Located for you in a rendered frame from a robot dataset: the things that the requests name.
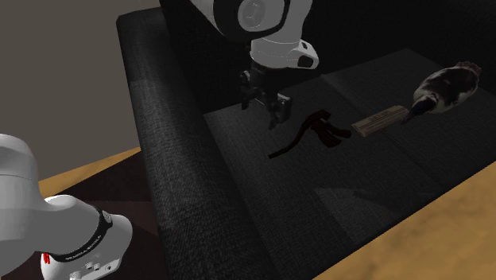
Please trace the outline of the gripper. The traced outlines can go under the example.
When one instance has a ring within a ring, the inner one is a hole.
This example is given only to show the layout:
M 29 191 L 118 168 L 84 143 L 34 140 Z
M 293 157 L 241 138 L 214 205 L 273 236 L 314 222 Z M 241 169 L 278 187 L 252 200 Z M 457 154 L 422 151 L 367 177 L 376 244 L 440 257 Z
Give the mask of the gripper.
M 269 126 L 272 130 L 276 125 L 284 123 L 291 115 L 292 99 L 277 93 L 268 81 L 269 69 L 261 64 L 251 62 L 250 68 L 239 73 L 241 105 L 245 110 L 252 100 L 267 103 Z

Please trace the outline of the dark red axe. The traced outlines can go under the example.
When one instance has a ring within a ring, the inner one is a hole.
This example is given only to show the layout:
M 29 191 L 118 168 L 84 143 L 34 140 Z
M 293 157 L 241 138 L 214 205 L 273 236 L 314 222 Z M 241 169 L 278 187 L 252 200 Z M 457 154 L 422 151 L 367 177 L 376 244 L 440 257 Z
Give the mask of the dark red axe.
M 303 138 L 307 130 L 314 131 L 317 134 L 319 140 L 327 148 L 331 148 L 339 145 L 342 142 L 340 138 L 349 139 L 351 137 L 351 131 L 340 129 L 338 127 L 333 126 L 328 121 L 330 117 L 331 117 L 331 113 L 324 109 L 311 113 L 308 117 L 305 118 L 305 120 L 301 124 L 294 139 L 284 148 L 269 154 L 268 158 L 273 159 L 282 154 L 289 152 L 300 142 L 300 140 Z

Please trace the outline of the dark grey fabric sofa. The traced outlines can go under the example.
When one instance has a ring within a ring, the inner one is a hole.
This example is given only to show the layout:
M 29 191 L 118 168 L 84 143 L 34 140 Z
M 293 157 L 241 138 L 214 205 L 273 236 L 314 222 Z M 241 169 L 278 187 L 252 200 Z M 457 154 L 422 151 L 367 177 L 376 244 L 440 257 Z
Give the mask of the dark grey fabric sofa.
M 262 73 L 294 101 L 274 128 L 241 106 L 250 46 L 159 1 L 116 26 L 170 280 L 312 280 L 496 161 L 496 0 L 313 0 L 318 68 Z M 348 130 L 464 60 L 479 89 L 450 111 L 293 143 L 315 111 Z

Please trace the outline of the beige remote control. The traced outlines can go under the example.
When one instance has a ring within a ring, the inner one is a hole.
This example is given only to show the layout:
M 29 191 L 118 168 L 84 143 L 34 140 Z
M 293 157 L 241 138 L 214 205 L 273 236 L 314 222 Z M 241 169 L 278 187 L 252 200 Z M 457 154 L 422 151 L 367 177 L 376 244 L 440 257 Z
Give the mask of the beige remote control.
M 351 126 L 363 137 L 378 132 L 398 121 L 401 121 L 409 110 L 403 106 L 395 105 L 377 114 L 366 117 Z

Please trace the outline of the black and white duck figure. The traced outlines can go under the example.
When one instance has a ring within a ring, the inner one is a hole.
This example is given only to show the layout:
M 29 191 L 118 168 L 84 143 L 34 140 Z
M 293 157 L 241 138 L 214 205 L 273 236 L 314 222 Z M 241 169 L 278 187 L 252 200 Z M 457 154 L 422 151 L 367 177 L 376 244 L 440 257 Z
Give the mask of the black and white duck figure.
M 477 92 L 481 74 L 476 63 L 459 61 L 429 75 L 414 91 L 411 109 L 400 124 L 426 113 L 444 113 L 464 103 Z

